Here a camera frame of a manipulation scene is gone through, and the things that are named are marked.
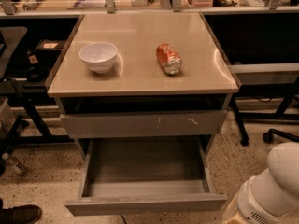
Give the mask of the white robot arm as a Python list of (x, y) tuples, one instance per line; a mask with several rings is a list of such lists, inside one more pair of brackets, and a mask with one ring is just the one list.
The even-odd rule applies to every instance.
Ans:
[(241, 185), (223, 213), (223, 224), (278, 224), (299, 209), (299, 144), (273, 147), (267, 164)]

